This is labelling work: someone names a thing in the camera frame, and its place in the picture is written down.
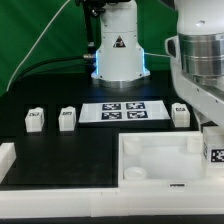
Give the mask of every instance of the black cable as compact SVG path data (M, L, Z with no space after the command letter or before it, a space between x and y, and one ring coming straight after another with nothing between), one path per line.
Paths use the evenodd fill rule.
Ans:
M56 63L56 62L63 62L63 61L72 61L72 60L80 60L83 59L83 56L72 56L72 57L65 57L65 58L56 58L56 59L49 59L46 61L41 61L37 64L34 64L28 68L26 68L25 70L23 70L16 78L15 81L22 79L28 72L41 67L43 65L47 65L47 64L51 64L51 63Z
M31 73L28 76L38 75L38 74L42 74L42 73L46 73L46 72L59 71L59 70L62 70L62 69L76 68L76 67L81 67L81 66L93 66L93 64L77 64L77 65L73 65L73 66L61 67L61 68L56 68L56 69L49 69L49 70L45 70L45 71L41 71L41 72L37 72L37 73ZM11 85L10 88L12 88L16 83L20 82L23 78L24 78L24 76L23 77L20 77L17 80L15 80L12 83L12 85Z
M77 67L82 67L82 66L92 66L92 64L77 64L77 65L73 65L73 66L54 68L54 69L49 69L49 70L41 71L41 72L37 72L37 73L31 73L28 76L30 76L30 75L39 75L39 74L43 74L43 73L46 73L46 72L54 72L54 71L59 71L59 70L69 69L69 68L77 68Z

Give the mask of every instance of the white base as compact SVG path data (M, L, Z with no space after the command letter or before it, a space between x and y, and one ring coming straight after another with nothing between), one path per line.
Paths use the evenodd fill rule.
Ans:
M141 142L133 156L124 150L129 138ZM0 191L0 218L224 214L224 178L204 174L200 139L200 132L121 134L118 188ZM125 180L135 165L146 179Z

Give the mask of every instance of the white box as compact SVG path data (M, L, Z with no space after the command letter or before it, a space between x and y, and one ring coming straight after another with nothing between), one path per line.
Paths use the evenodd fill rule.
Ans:
M60 131L74 131L76 111L74 107L62 108L58 118Z
M43 108L30 109L25 118L25 123L27 132L41 132L44 125Z
M185 104L173 104L171 114L176 128L190 127L190 112Z

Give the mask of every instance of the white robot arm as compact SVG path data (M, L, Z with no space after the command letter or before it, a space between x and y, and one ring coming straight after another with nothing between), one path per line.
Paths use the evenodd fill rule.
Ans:
M224 126L223 0L161 1L179 12L178 35L166 40L177 94Z

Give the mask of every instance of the green screen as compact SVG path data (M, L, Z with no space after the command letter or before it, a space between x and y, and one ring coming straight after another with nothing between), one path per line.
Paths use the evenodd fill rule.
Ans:
M0 95L5 92L14 70L65 2L66 0L1 0ZM137 0L137 4L140 45L145 52L165 54L164 40L176 34L177 13L157 0ZM93 20L92 24L99 46L99 21ZM86 42L82 7L76 7L72 0L19 72L43 60L82 55L87 52ZM146 56L146 67L149 70L169 69L169 60Z

